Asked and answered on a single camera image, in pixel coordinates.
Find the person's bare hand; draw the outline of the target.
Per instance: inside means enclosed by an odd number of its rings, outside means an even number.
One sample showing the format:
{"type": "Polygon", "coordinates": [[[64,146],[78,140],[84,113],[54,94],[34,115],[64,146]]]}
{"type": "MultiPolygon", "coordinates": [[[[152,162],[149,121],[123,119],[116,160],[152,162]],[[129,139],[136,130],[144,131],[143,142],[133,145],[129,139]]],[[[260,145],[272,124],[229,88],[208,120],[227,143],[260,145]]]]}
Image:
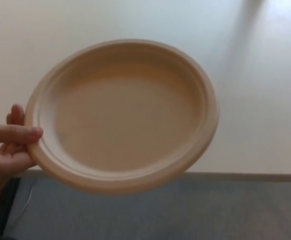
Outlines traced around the person's bare hand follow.
{"type": "Polygon", "coordinates": [[[22,106],[14,104],[6,124],[0,124],[0,190],[12,177],[36,165],[27,145],[36,143],[43,136],[43,129],[24,126],[24,122],[22,106]]]}

